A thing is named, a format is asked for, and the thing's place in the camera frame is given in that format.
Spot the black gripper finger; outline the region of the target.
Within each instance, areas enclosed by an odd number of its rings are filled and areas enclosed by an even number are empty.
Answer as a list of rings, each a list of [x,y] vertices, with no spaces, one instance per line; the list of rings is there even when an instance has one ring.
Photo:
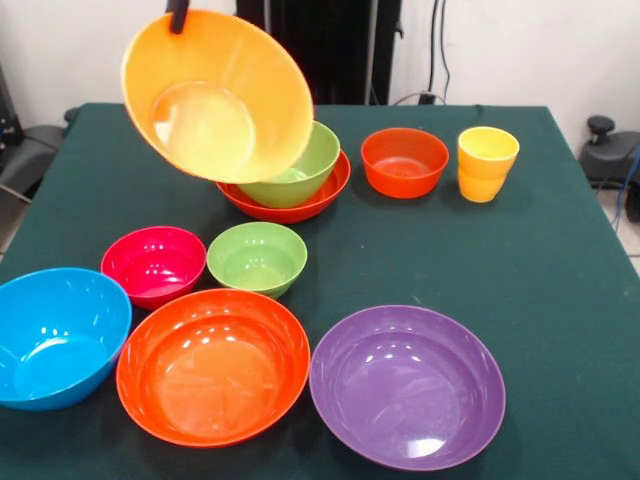
[[[189,11],[189,0],[168,0],[166,13],[170,15],[169,31],[172,34],[181,34]]]

